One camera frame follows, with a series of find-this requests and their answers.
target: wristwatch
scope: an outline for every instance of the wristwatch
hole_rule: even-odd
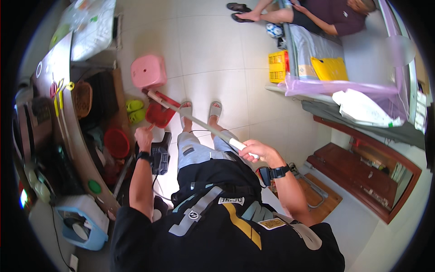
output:
[[[270,174],[272,178],[283,178],[285,177],[285,173],[287,173],[288,171],[290,171],[290,166],[288,166],[287,164],[286,166],[283,167],[270,169]]]
[[[148,161],[150,163],[150,165],[153,162],[150,153],[145,152],[145,151],[141,151],[141,152],[139,152],[139,154],[137,154],[136,161],[138,161],[139,159],[144,159],[144,160]]]

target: hand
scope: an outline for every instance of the hand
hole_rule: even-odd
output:
[[[253,156],[248,154],[252,153],[260,156],[260,160],[267,162],[271,168],[277,168],[286,165],[284,159],[273,147],[263,144],[257,140],[247,140],[244,142],[244,144],[246,147],[239,151],[239,155],[244,159],[251,162],[257,162],[258,159],[255,159]]]
[[[151,132],[151,129],[153,129],[155,124],[152,124],[148,128],[141,127],[137,128],[136,132],[134,133],[134,137],[136,138],[137,145],[139,146],[139,152],[151,152],[151,143],[153,142],[153,133]]]
[[[305,7],[300,6],[300,5],[297,5],[297,4],[294,4],[294,5],[293,5],[293,8],[294,8],[295,10],[297,10],[297,11],[303,13],[303,14],[307,14],[307,13],[309,12]]]

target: yellow plastic crate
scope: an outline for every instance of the yellow plastic crate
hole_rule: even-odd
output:
[[[283,50],[269,54],[269,80],[272,83],[280,83],[285,79],[288,71],[288,52]]]

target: flip-flop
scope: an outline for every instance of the flip-flop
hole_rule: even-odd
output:
[[[185,105],[186,103],[190,103],[191,106],[190,107],[183,107],[183,105]],[[183,129],[184,129],[184,122],[183,122],[182,117],[184,116],[184,114],[192,115],[192,113],[193,113],[192,105],[193,105],[192,102],[186,101],[183,104],[181,104],[181,106],[180,106],[180,112],[179,112],[180,113],[180,122],[181,122],[181,127]]]
[[[228,3],[227,8],[232,11],[238,12],[251,12],[252,10],[246,4]]]
[[[219,121],[219,118],[221,117],[221,113],[222,113],[222,103],[219,101],[214,101],[210,104],[210,110],[208,111],[208,119],[207,120],[210,119],[210,116],[216,115],[217,120]]]
[[[147,109],[140,109],[138,111],[133,111],[128,115],[128,120],[130,124],[137,124],[143,119],[145,119],[145,115],[147,114]]]
[[[238,23],[252,23],[252,22],[255,22],[253,20],[239,18],[239,17],[236,16],[236,14],[243,14],[243,13],[237,12],[237,13],[231,14],[231,18],[233,18],[233,20],[238,22]]]
[[[140,100],[130,99],[130,100],[125,101],[125,108],[127,109],[127,112],[137,111],[143,107],[144,107],[144,103]]]

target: maroon shirt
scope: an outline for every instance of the maroon shirt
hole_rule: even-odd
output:
[[[366,15],[351,9],[347,0],[306,1],[306,8],[322,21],[333,24],[339,36],[357,33],[365,27]]]

